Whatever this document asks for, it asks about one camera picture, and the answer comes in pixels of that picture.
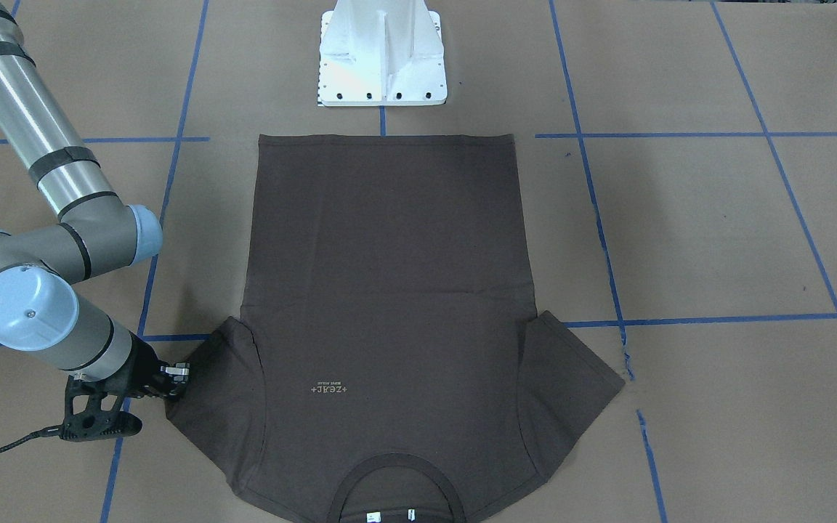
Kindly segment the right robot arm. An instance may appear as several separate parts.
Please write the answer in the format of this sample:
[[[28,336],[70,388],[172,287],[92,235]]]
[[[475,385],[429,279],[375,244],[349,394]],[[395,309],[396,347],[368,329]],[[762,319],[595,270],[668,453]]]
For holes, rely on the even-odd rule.
[[[113,188],[1,2],[0,129],[51,214],[0,226],[0,345],[83,383],[119,378],[123,395],[178,397],[188,365],[163,360],[77,291],[158,254],[161,222]]]

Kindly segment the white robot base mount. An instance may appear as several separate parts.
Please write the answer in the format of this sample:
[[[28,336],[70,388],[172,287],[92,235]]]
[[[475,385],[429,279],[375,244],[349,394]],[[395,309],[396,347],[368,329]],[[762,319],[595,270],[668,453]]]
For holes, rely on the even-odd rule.
[[[319,106],[446,103],[442,20],[425,1],[339,1],[320,29]]]

